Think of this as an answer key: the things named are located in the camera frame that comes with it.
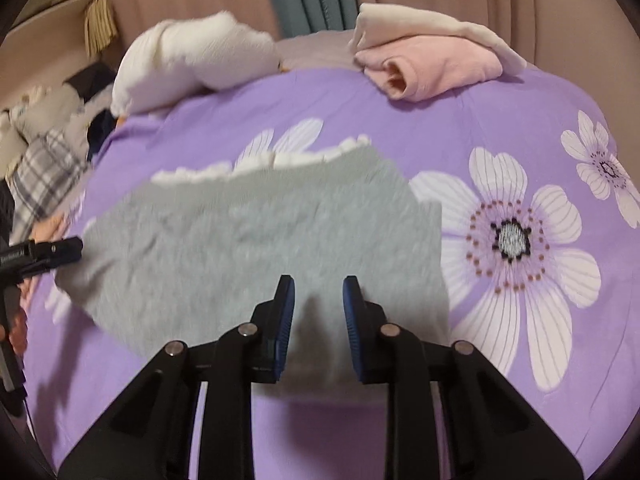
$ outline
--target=flower center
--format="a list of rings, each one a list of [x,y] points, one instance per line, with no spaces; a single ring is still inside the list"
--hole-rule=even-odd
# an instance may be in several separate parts
[[[619,175],[616,173],[616,170],[614,170],[613,166],[610,165],[608,162],[604,160],[601,161],[600,167],[602,168],[602,171],[604,171],[610,177],[613,177],[613,178],[619,177]]]
[[[511,220],[503,220],[500,227],[492,223],[491,229],[495,231],[492,249],[500,251],[503,260],[511,263],[514,259],[520,261],[523,255],[529,256],[531,254],[529,241],[531,228],[523,228],[516,217]]]

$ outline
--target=bed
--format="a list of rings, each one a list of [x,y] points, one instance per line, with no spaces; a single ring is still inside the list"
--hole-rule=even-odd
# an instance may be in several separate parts
[[[540,37],[548,34],[544,20],[537,25]],[[628,38],[620,30],[613,34]],[[634,38],[623,41],[627,53],[638,52]],[[601,75],[591,72],[575,80],[572,75],[583,76],[577,75],[577,65],[560,68],[566,58],[549,60],[545,49],[553,42],[541,41],[535,48],[540,58],[530,60],[546,70],[558,68],[556,73],[575,83],[589,79],[582,86],[590,87],[604,115],[584,91],[535,67],[519,79],[503,77],[447,92],[426,105],[391,105],[353,70],[294,70],[237,91],[184,101],[166,118],[127,120],[103,147],[95,173],[79,191],[69,234],[82,234],[87,222],[158,171],[180,166],[200,170],[235,161],[265,128],[274,129],[277,142],[301,120],[321,119],[320,134],[306,147],[312,152],[365,134],[399,168],[419,200],[443,203],[442,265],[447,285],[457,292],[450,313],[454,334],[475,337],[484,331],[495,340],[502,334],[498,368],[575,453],[589,477],[606,462],[638,412],[640,319],[634,307],[634,257],[640,219],[633,194],[614,197],[616,184],[631,189],[627,178],[637,171],[631,163],[636,141],[626,134],[633,113],[621,111],[621,102],[637,89],[623,76],[616,91],[625,87],[628,94],[618,102],[610,96],[601,99],[596,95],[601,90],[595,88]],[[592,48],[585,52],[593,54]],[[629,59],[635,67],[632,54]],[[351,108],[342,106],[344,102]],[[238,121],[238,110],[250,119]],[[596,168],[597,175],[577,168],[588,162],[582,160],[585,156],[600,152],[619,154],[628,174],[621,166],[609,165],[610,158],[597,161],[602,170]],[[510,178],[501,180],[498,174]],[[500,184],[507,181],[509,186]],[[605,198],[603,182],[610,187]],[[460,196],[466,202],[456,200]],[[470,231],[473,225],[473,231],[486,236],[495,223],[488,211],[498,209],[508,209],[520,225],[550,221],[530,233],[538,234],[532,238],[538,266],[510,283],[508,295],[504,282],[495,281],[499,272],[484,266],[482,241]],[[481,218],[489,218],[488,227]],[[557,251],[564,267],[556,274],[557,286],[543,287],[540,296],[532,296],[531,287],[544,282],[549,272],[540,258],[549,259],[551,253],[545,251]],[[467,290],[465,273],[470,268],[478,281]],[[484,308],[475,311],[478,304]],[[519,318],[505,308],[514,304],[520,305]],[[552,306],[544,316],[532,307],[543,304]],[[478,321],[500,307],[514,315],[512,328],[504,333]],[[556,331],[553,337],[549,320]],[[474,342],[483,346],[483,341]],[[26,371],[36,431],[55,466],[142,365],[140,357],[71,308],[53,286],[52,276],[42,279],[30,312]],[[384,425],[379,406],[256,397],[257,477],[381,478]]]

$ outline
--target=white folded cloth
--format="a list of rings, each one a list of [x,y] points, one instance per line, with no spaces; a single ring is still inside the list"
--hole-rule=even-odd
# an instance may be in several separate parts
[[[349,48],[355,53],[400,38],[421,35],[458,36],[475,41],[495,52],[505,74],[517,75],[527,67],[524,58],[484,25],[459,22],[433,10],[393,4],[361,4]]]
[[[171,106],[203,88],[223,90],[278,73],[273,38],[230,12],[166,20],[131,44],[113,84],[111,113],[128,116]]]

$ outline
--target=white flower print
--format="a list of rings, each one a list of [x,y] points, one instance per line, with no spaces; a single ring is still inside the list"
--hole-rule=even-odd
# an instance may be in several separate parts
[[[571,130],[565,130],[560,137],[564,150],[580,161],[575,167],[578,176],[597,199],[609,198],[613,188],[622,218],[635,229],[640,224],[640,194],[622,164],[609,153],[609,134],[600,123],[594,128],[593,121],[581,110],[578,130],[580,138]]]
[[[558,386],[572,349],[567,300],[592,305],[600,269],[588,253],[566,247],[582,231],[580,213],[559,186],[544,186],[526,202],[527,174],[511,155],[475,148],[469,171],[479,196],[461,179],[423,171],[410,186],[420,201],[442,202],[442,272],[450,308],[477,284],[486,287],[452,340],[472,342],[506,375],[527,317],[531,367],[538,387]]]
[[[304,119],[284,132],[273,148],[270,148],[270,144],[273,140],[274,130],[264,130],[240,154],[238,160],[236,160],[236,166],[249,157],[266,152],[302,153],[316,142],[323,125],[324,121],[322,119]]]

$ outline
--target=purple floral bedding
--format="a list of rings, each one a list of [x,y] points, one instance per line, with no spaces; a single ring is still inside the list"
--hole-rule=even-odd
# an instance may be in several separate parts
[[[300,126],[309,120],[319,127]],[[130,118],[100,152],[69,234],[158,171],[360,135],[418,200],[442,202],[451,338],[478,346],[590,475],[639,407],[640,194],[598,107],[560,78],[527,70],[404,104],[359,73],[309,70]],[[41,281],[26,373],[56,466],[142,365]],[[257,478],[382,478],[384,430],[380,407],[256,398]]]

